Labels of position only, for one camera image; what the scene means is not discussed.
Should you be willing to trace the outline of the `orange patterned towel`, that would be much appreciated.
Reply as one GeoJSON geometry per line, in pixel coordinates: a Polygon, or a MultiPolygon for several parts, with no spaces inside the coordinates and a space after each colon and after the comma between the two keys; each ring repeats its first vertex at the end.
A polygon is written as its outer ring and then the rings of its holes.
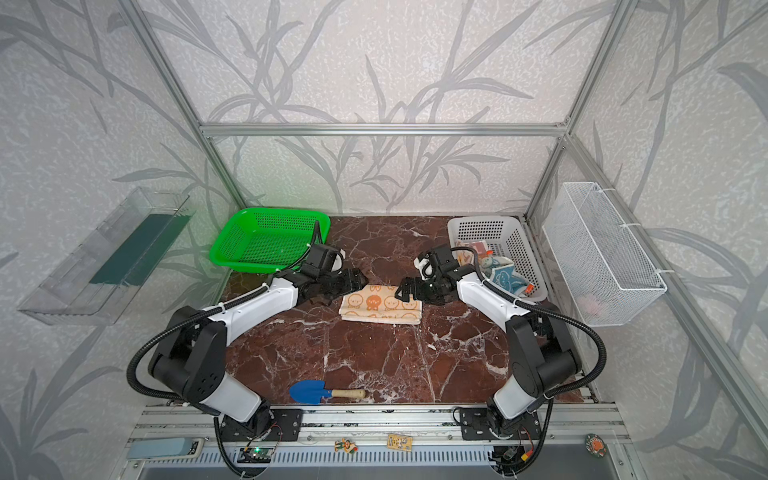
{"type": "MultiPolygon", "coordinates": [[[[482,268],[488,268],[493,265],[493,250],[488,246],[485,241],[463,242],[458,241],[456,247],[471,248],[477,253],[478,264],[482,268]]],[[[475,256],[466,250],[459,250],[456,252],[457,259],[460,265],[467,265],[473,262],[475,256]]]]}
{"type": "Polygon", "coordinates": [[[343,297],[339,315],[345,321],[419,325],[422,302],[399,300],[395,297],[396,290],[394,286],[367,285],[343,297]]]}

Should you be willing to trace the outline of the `blue patterned towel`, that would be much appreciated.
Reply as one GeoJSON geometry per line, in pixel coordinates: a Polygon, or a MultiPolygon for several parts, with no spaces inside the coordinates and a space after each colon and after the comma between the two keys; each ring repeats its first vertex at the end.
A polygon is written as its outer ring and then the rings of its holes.
{"type": "Polygon", "coordinates": [[[534,286],[517,270],[513,260],[507,257],[488,256],[480,261],[484,275],[502,290],[514,295],[528,296],[534,286]]]}

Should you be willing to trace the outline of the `green plastic basket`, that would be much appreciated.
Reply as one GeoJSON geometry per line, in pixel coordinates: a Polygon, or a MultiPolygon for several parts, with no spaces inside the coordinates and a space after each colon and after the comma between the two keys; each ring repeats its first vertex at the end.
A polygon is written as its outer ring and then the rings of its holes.
{"type": "Polygon", "coordinates": [[[331,219],[309,210],[251,207],[233,215],[210,249],[212,263],[268,274],[294,264],[308,245],[327,239],[331,219]]]}

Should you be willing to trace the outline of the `white plastic basket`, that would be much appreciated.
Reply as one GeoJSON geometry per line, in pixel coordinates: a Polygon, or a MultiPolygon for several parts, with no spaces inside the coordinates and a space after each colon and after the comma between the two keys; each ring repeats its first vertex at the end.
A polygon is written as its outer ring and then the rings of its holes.
{"type": "Polygon", "coordinates": [[[533,285],[529,298],[535,302],[548,297],[546,282],[520,221],[510,216],[457,217],[448,221],[450,244],[485,242],[497,256],[511,259],[515,271],[533,285]]]}

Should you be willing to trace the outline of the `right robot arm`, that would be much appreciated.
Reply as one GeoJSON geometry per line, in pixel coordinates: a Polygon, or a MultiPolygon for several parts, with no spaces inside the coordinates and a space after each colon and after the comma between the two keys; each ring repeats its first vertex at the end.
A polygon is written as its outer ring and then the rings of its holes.
{"type": "Polygon", "coordinates": [[[510,377],[488,400],[488,430],[500,439],[513,436],[527,421],[536,420],[543,404],[578,390],[597,379],[607,364],[607,348],[600,335],[585,323],[546,309],[507,292],[485,277],[479,253],[467,246],[441,245],[415,261],[418,277],[406,277],[395,297],[442,306],[454,301],[478,310],[505,331],[510,377]],[[585,333],[597,349],[597,360],[584,377],[571,330],[585,333]]]}

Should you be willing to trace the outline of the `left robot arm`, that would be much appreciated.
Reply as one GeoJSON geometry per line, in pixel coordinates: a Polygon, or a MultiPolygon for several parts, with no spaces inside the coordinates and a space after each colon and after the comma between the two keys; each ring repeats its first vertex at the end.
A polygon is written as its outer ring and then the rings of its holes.
{"type": "Polygon", "coordinates": [[[153,398],[188,403],[214,418],[235,423],[252,437],[274,423],[269,402],[226,371],[226,350],[270,318],[304,302],[334,301],[362,290],[367,277],[344,264],[341,250],[320,240],[315,228],[297,260],[268,275],[258,288],[205,309],[182,307],[162,332],[129,361],[128,385],[153,398]]]}

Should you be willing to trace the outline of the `small orange green trinket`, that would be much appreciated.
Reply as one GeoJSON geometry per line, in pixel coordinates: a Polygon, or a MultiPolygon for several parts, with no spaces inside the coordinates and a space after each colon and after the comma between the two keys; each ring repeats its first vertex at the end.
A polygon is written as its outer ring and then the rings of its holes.
{"type": "Polygon", "coordinates": [[[358,452],[358,447],[353,441],[349,439],[342,439],[335,442],[334,451],[354,455],[358,452]]]}

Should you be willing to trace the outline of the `small yellow circuit board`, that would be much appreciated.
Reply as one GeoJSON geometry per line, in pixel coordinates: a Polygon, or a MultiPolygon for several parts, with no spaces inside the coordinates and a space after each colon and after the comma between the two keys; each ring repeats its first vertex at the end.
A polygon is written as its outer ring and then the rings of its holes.
{"type": "Polygon", "coordinates": [[[387,448],[395,451],[411,452],[413,450],[413,438],[401,434],[389,434],[387,436],[387,448]]]}

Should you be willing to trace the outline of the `green led circuit board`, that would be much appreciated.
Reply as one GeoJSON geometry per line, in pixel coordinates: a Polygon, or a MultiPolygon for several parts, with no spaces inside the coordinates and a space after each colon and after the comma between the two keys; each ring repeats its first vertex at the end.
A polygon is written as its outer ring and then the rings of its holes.
{"type": "Polygon", "coordinates": [[[272,461],[274,453],[274,447],[244,447],[239,449],[236,462],[238,464],[267,464],[272,461]]]}

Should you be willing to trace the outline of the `round orange gadget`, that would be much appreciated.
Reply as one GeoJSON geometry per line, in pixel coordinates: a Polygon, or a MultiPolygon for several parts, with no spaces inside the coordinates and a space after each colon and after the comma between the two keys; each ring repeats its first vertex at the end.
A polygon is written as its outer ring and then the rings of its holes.
{"type": "Polygon", "coordinates": [[[585,436],[584,445],[587,452],[595,458],[604,458],[608,451],[603,439],[595,433],[589,433],[585,436]]]}

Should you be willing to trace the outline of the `grey flat device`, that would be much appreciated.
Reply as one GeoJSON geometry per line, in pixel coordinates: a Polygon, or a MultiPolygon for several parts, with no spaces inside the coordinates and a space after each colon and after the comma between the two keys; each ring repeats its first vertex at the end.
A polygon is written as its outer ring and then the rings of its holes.
{"type": "Polygon", "coordinates": [[[205,446],[204,438],[174,437],[136,440],[131,443],[128,460],[174,460],[197,458],[205,446]]]}

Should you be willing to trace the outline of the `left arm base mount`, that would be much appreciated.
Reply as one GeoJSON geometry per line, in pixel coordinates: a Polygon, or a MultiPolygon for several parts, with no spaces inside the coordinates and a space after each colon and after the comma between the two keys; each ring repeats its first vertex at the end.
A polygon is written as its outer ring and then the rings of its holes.
{"type": "Polygon", "coordinates": [[[262,408],[245,423],[224,416],[219,433],[224,442],[295,442],[299,437],[303,413],[302,409],[262,408]]]}

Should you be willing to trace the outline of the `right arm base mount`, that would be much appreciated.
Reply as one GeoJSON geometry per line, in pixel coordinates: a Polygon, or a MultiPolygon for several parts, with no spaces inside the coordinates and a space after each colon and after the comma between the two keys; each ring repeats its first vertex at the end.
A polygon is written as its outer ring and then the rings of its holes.
{"type": "Polygon", "coordinates": [[[538,440],[542,422],[537,414],[523,412],[515,419],[506,419],[494,408],[455,407],[454,421],[461,429],[463,440],[538,440]]]}

